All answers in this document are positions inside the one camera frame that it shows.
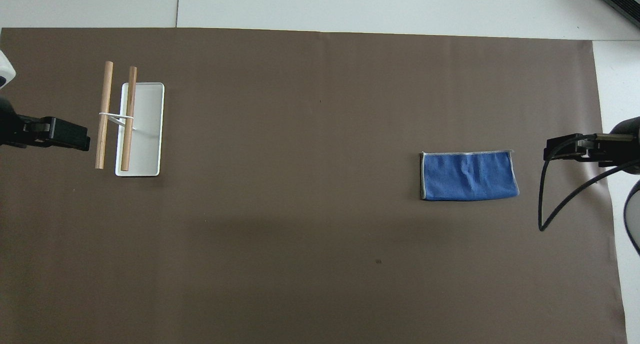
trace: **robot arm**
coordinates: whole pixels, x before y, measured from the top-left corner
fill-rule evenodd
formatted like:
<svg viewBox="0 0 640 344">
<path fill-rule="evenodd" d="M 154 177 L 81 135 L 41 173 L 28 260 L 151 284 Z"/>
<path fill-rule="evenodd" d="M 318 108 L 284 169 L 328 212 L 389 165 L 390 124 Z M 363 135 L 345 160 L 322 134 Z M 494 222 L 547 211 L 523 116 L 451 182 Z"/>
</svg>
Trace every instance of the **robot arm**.
<svg viewBox="0 0 640 344">
<path fill-rule="evenodd" d="M 0 89 L 16 77 L 7 57 L 0 51 Z M 0 96 L 0 145 L 18 148 L 28 146 L 60 146 L 82 151 L 89 150 L 91 139 L 87 128 L 59 118 L 32 118 L 18 115 L 11 103 Z"/>
<path fill-rule="evenodd" d="M 575 160 L 579 162 L 598 162 L 601 168 L 619 166 L 640 159 L 640 117 L 618 123 L 609 134 L 593 134 L 592 138 L 575 141 L 560 148 L 551 156 L 557 146 L 582 134 L 554 137 L 546 141 L 545 160 Z M 626 168 L 630 174 L 640 174 L 640 165 Z"/>
</svg>

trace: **blue cloth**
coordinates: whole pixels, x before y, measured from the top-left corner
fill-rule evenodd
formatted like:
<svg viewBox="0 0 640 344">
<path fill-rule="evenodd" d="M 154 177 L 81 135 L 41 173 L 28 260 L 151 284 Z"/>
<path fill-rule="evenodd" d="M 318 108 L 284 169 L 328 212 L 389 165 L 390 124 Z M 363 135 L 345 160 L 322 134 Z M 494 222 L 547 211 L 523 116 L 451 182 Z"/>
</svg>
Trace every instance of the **blue cloth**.
<svg viewBox="0 0 640 344">
<path fill-rule="evenodd" d="M 520 192 L 512 152 L 425 153 L 422 198 L 429 201 L 476 201 L 510 198 Z"/>
</svg>

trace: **white floor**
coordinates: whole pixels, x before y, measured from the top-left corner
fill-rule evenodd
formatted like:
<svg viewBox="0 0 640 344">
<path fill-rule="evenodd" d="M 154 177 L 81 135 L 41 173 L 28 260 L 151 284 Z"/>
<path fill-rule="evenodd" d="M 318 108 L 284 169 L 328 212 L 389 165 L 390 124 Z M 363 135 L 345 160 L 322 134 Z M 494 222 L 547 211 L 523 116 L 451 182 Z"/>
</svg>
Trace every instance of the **white floor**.
<svg viewBox="0 0 640 344">
<path fill-rule="evenodd" d="M 594 40 L 604 131 L 640 116 L 640 29 L 601 0 L 0 0 L 0 27 L 224 27 Z M 630 344 L 640 344 L 640 257 L 624 233 L 621 208 L 637 178 L 618 174 L 609 180 Z"/>
</svg>

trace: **white tray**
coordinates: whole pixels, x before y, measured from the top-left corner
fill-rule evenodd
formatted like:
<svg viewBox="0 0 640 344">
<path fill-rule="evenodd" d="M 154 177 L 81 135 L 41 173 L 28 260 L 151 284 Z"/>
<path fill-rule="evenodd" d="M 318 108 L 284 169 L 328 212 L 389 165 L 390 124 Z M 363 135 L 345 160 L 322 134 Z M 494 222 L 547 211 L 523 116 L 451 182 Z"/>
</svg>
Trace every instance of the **white tray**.
<svg viewBox="0 0 640 344">
<path fill-rule="evenodd" d="M 127 113 L 128 86 L 128 83 L 122 85 L 121 115 Z M 153 177 L 160 173 L 165 87 L 160 82 L 138 82 L 135 86 L 130 166 L 128 171 L 120 170 L 124 127 L 118 126 L 115 172 L 119 177 Z"/>
</svg>

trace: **white robot part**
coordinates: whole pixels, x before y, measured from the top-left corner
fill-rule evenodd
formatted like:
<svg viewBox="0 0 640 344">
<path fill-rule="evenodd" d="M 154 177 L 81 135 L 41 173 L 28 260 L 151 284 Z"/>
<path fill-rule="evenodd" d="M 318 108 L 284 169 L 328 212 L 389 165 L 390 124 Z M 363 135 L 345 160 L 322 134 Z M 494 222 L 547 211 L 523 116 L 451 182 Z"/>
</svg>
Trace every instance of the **white robot part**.
<svg viewBox="0 0 640 344">
<path fill-rule="evenodd" d="M 0 89 L 16 77 L 16 70 L 11 66 L 9 59 L 0 51 Z"/>
</svg>

